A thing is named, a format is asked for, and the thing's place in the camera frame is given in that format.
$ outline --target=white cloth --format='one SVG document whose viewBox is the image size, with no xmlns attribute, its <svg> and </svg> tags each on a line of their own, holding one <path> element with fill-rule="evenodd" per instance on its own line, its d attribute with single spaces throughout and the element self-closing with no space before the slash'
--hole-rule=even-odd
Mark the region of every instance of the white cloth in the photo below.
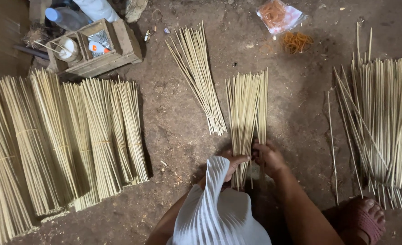
<svg viewBox="0 0 402 245">
<path fill-rule="evenodd" d="M 205 190 L 197 184 L 190 190 L 167 245 L 271 245 L 252 217 L 248 194 L 231 188 L 220 192 L 229 166 L 224 157 L 207 160 Z"/>
</svg>

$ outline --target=foot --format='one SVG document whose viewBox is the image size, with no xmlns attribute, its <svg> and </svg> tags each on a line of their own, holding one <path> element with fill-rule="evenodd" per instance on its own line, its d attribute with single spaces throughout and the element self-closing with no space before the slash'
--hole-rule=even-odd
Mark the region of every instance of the foot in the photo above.
<svg viewBox="0 0 402 245">
<path fill-rule="evenodd" d="M 374 245 L 385 232 L 384 212 L 370 198 L 355 198 L 347 204 L 339 220 L 339 235 L 345 245 Z"/>
</svg>

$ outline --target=bottle cap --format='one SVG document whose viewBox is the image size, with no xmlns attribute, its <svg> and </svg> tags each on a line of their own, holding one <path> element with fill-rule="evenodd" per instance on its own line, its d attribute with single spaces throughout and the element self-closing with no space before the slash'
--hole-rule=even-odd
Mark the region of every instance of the bottle cap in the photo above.
<svg viewBox="0 0 402 245">
<path fill-rule="evenodd" d="M 62 15 L 57 9 L 53 8 L 47 8 L 45 9 L 45 16 L 47 19 L 54 21 L 54 22 L 60 22 L 62 20 Z"/>
</svg>

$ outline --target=hand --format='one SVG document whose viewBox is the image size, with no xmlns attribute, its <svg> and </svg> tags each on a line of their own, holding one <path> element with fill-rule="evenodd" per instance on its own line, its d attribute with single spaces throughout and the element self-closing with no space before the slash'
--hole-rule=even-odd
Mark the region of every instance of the hand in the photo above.
<svg viewBox="0 0 402 245">
<path fill-rule="evenodd" d="M 260 154 L 262 154 L 262 158 L 264 162 L 266 162 L 266 167 L 264 172 L 269 176 L 273 177 L 274 173 L 281 169 L 287 169 L 287 165 L 285 164 L 284 158 L 281 155 L 280 151 L 274 147 L 274 144 L 270 141 L 266 141 L 266 145 L 261 145 L 258 140 L 255 140 L 252 147 L 258 151 L 253 153 L 255 158 L 255 162 L 260 165 L 262 164 L 262 160 L 260 159 Z"/>
<path fill-rule="evenodd" d="M 248 155 L 233 156 L 233 151 L 230 149 L 222 152 L 221 154 L 219 154 L 219 156 L 225 157 L 226 159 L 230 160 L 230 167 L 228 168 L 224 183 L 231 180 L 231 176 L 234 172 L 236 172 L 237 166 L 239 166 L 239 164 L 251 160 L 251 157 Z"/>
</svg>

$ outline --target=water bottle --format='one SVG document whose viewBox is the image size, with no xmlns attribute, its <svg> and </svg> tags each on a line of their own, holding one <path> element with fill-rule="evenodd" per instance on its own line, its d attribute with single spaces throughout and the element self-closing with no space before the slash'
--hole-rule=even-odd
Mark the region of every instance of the water bottle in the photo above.
<svg viewBox="0 0 402 245">
<path fill-rule="evenodd" d="M 67 31 L 76 31 L 92 23 L 86 14 L 65 7 L 47 8 L 45 16 Z"/>
<path fill-rule="evenodd" d="M 73 0 L 93 21 L 105 18 L 108 22 L 121 19 L 107 0 Z"/>
</svg>

